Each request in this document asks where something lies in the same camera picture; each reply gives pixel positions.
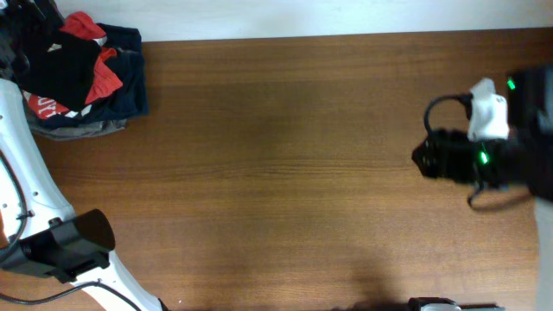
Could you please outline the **black t-shirt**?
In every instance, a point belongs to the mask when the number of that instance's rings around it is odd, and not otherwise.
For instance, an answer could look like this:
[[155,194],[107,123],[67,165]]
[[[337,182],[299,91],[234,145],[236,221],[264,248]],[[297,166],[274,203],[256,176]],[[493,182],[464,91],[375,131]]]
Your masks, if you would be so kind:
[[51,98],[72,111],[86,105],[100,45],[61,30],[64,21],[52,1],[24,1],[16,26],[29,71],[17,79],[25,91]]

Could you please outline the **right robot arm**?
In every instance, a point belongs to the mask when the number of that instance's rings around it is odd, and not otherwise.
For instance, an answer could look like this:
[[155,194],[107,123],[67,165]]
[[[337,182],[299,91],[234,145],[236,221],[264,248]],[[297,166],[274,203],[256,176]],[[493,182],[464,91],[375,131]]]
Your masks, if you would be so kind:
[[[484,78],[467,93],[434,98],[423,114],[426,138],[411,159],[422,176],[474,185],[468,205],[486,190],[510,185],[528,188],[535,198],[539,242],[536,308],[552,308],[552,67],[508,73],[507,94]],[[430,113],[456,101],[469,121],[466,132],[434,129]]]

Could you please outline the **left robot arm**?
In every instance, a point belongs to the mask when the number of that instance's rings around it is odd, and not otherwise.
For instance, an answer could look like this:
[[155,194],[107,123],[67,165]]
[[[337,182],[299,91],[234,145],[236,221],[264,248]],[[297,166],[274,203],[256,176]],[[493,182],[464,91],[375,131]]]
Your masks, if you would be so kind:
[[115,252],[106,216],[81,215],[57,188],[29,129],[22,94],[1,82],[1,218],[8,239],[2,270],[71,284],[62,296],[86,292],[105,310],[163,310]]

